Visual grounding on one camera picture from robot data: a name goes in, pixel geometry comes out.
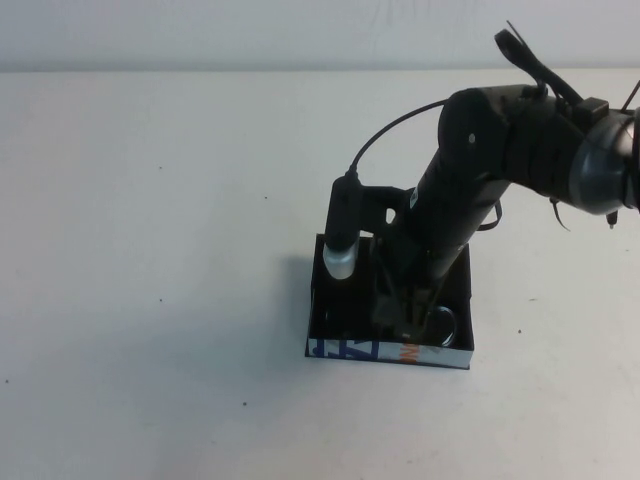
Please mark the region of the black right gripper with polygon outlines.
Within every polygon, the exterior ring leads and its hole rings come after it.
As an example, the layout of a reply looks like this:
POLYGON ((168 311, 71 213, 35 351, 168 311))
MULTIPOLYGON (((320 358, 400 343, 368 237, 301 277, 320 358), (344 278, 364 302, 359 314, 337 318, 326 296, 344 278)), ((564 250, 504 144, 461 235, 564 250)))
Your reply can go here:
MULTIPOLYGON (((404 199, 394 219, 379 234, 378 253, 396 288, 423 286, 412 291, 412 339, 420 341, 434 305, 435 288, 450 269, 450 241, 434 210, 421 200, 404 199)), ((381 336, 402 334, 403 310, 395 295, 379 294, 373 307, 373 325, 381 336)))

